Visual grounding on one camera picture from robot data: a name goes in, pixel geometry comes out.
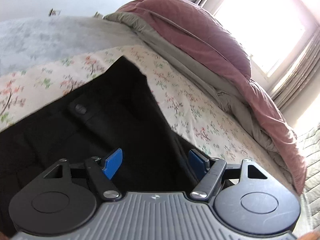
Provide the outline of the black pants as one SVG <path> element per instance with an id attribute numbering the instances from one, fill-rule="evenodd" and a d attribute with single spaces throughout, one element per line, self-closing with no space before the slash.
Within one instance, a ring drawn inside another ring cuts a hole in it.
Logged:
<path id="1" fill-rule="evenodd" d="M 190 192 L 191 144 L 167 123 L 146 76 L 124 57 L 1 133 L 1 232 L 60 235 L 102 203 L 84 167 L 121 148 L 121 192 Z"/>

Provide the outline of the floral bed sheet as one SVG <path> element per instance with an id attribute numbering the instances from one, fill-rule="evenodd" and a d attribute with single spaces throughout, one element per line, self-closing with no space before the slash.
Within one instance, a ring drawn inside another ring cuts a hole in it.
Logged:
<path id="1" fill-rule="evenodd" d="M 255 160 L 286 187 L 291 174 L 249 106 L 217 91 L 207 95 L 151 49 L 121 46 L 70 56 L 1 76 L 1 130 L 103 74 L 121 56 L 146 76 L 173 131 L 211 157 L 234 164 Z"/>

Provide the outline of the pink and grey duvet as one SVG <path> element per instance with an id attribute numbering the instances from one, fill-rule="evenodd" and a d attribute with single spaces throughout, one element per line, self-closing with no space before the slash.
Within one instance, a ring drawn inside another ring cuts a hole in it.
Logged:
<path id="1" fill-rule="evenodd" d="M 200 63 L 206 76 L 212 72 L 230 82 L 271 138 L 297 193 L 303 192 L 307 168 L 294 131 L 270 96 L 252 80 L 251 63 L 242 46 L 208 11 L 189 0 L 135 0 L 104 18 L 138 32 L 150 27 Z"/>

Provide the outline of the light window curtain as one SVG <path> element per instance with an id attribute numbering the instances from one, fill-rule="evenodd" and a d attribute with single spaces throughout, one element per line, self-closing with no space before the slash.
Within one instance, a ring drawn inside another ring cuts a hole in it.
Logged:
<path id="1" fill-rule="evenodd" d="M 289 70 L 270 90 L 270 96 L 280 111 L 287 108 L 319 71 L 319 29 L 290 65 Z"/>

